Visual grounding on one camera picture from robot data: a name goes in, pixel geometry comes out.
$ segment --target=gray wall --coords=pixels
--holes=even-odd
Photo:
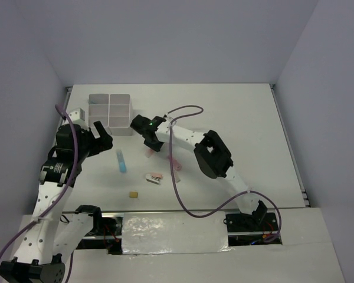
[[[0,0],[0,249],[30,213],[64,89],[11,0]]]
[[[310,200],[354,282],[354,0],[319,1],[277,82],[277,100]]]
[[[16,0],[65,85],[276,82],[317,0]]]

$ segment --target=black bracket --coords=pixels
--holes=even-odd
[[[80,205],[76,210],[75,214],[85,213],[93,217],[93,228],[90,233],[98,233],[103,228],[102,213],[101,209],[93,205]]]
[[[64,273],[62,262],[38,265],[23,264],[14,259],[0,264],[0,276],[10,283],[61,283]]]
[[[226,214],[223,223],[226,224],[229,233],[262,232],[269,228],[276,231],[278,229],[276,215],[272,212],[267,213],[267,207],[261,200],[258,201],[258,208],[252,214]]]
[[[131,122],[130,127],[133,128],[138,134],[144,137],[144,144],[159,152],[164,143],[156,137],[156,131],[161,123],[165,122],[165,118],[156,116],[152,120],[142,115],[137,115]]]
[[[218,133],[212,130],[204,134],[204,139],[195,145],[194,154],[203,174],[211,179],[225,178],[228,168],[234,165],[230,150]]]

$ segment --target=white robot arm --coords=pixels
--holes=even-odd
[[[113,147],[113,138],[101,122],[95,122],[100,137],[95,138],[84,122],[84,111],[77,109],[69,114],[72,127],[65,122],[56,134],[56,145],[50,150],[40,173],[37,203],[30,228],[11,261],[3,261],[0,275],[8,282],[61,282],[65,262],[81,239],[91,231],[101,230],[101,210],[81,205],[70,223],[55,238],[64,205],[71,195],[81,164],[85,158]],[[72,173],[74,163],[77,170]]]
[[[144,144],[156,152],[164,143],[169,143],[170,125],[167,117],[156,116],[150,120],[141,115],[131,123],[131,127],[145,138]],[[172,144],[194,153],[203,174],[217,179],[230,196],[249,189],[236,172],[231,153],[216,132],[200,133],[174,125]],[[251,215],[258,207],[258,200],[257,195],[244,194],[235,202],[241,213]]]

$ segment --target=small yellow block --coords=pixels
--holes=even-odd
[[[137,199],[137,192],[130,192],[129,197],[132,199]]]

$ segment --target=pink object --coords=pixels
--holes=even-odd
[[[163,179],[163,175],[161,175],[160,173],[151,173],[151,176],[154,178]]]
[[[177,161],[175,160],[174,158],[172,159],[172,163],[173,163],[173,168],[176,170],[176,171],[181,171],[182,169],[182,165]]]

